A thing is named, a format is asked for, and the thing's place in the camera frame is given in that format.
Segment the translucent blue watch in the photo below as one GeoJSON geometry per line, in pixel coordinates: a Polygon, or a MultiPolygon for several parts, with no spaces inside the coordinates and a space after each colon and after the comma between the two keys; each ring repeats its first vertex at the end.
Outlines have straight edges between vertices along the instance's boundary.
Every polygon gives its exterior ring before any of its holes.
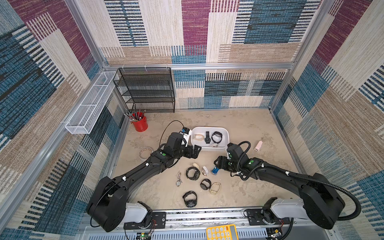
{"type": "Polygon", "coordinates": [[[220,170],[220,168],[218,168],[218,167],[214,167],[214,168],[211,170],[211,173],[212,173],[214,176],[216,176],[216,175],[218,174],[219,170],[220,170]]]}

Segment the black rugged digital watch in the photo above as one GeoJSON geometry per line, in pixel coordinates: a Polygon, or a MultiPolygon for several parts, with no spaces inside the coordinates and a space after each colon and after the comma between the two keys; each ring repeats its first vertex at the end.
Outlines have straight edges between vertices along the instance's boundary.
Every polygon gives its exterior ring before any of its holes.
{"type": "Polygon", "coordinates": [[[211,139],[214,142],[214,144],[220,144],[223,140],[223,134],[218,131],[215,131],[212,133],[211,139]]]}

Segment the silver metal link watch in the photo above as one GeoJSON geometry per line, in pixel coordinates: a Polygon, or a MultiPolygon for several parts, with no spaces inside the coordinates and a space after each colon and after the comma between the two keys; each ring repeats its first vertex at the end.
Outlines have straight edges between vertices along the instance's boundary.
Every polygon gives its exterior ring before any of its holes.
{"type": "Polygon", "coordinates": [[[181,175],[182,175],[182,173],[178,172],[178,178],[177,178],[177,181],[176,181],[176,186],[177,187],[179,187],[182,184],[181,175]]]}

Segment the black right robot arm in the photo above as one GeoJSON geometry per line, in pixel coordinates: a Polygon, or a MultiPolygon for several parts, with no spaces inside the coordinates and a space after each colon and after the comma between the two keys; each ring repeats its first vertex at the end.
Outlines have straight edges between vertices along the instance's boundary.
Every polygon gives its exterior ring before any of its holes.
{"type": "Polygon", "coordinates": [[[232,143],[228,144],[227,155],[218,157],[214,165],[243,181],[252,178],[269,182],[300,197],[297,202],[270,198],[261,210],[267,224],[284,218],[300,218],[309,219],[319,227],[330,230],[336,221],[341,220],[345,202],[321,174],[309,176],[292,173],[262,159],[249,158],[241,146],[232,143]]]}

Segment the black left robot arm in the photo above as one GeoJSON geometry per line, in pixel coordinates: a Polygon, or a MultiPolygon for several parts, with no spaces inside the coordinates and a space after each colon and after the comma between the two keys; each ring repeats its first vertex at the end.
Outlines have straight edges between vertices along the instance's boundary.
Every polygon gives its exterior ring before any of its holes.
{"type": "Polygon", "coordinates": [[[171,133],[167,142],[139,166],[113,179],[102,178],[86,208],[91,221],[106,232],[111,232],[120,223],[148,228],[153,222],[152,209],[140,201],[129,202],[129,197],[143,183],[173,167],[182,157],[196,159],[202,148],[189,145],[188,140],[183,133],[171,133]]]}

